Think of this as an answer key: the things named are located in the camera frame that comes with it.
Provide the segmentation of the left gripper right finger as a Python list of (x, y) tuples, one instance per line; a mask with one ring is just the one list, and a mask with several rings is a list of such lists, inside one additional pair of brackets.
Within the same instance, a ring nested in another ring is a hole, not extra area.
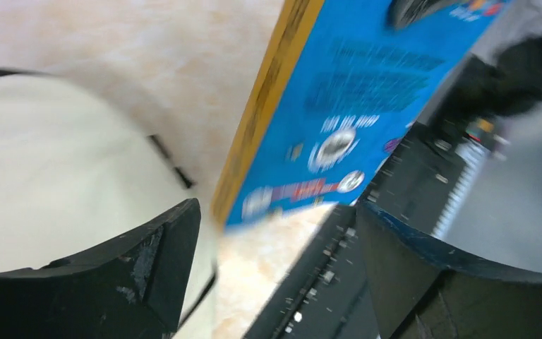
[(367, 203), (356, 226), (382, 338), (542, 338), (542, 273), (462, 251)]

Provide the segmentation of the cream canvas backpack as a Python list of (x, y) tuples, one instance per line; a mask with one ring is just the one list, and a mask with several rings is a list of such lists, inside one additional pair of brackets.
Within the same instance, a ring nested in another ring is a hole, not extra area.
[[(77, 85), (0, 69), (0, 273), (40, 269), (197, 199), (156, 136)], [(177, 331), (211, 338), (215, 234), (200, 217)]]

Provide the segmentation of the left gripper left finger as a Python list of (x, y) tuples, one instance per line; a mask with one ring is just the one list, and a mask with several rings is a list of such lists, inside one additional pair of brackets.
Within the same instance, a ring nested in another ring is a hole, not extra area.
[(0, 273), (0, 338), (163, 338), (180, 324), (200, 228), (187, 199), (40, 269)]

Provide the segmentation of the blue book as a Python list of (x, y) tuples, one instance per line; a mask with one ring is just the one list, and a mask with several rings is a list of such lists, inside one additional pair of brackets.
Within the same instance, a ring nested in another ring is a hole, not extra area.
[(211, 202), (234, 229), (355, 201), (506, 1), (285, 1)]

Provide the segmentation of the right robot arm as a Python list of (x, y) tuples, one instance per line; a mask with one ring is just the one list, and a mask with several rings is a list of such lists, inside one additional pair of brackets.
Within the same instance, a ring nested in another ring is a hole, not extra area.
[(508, 118), (542, 102), (542, 34), (530, 35), (487, 64), (473, 55), (443, 98), (424, 136), (427, 146), (454, 145), (476, 119)]

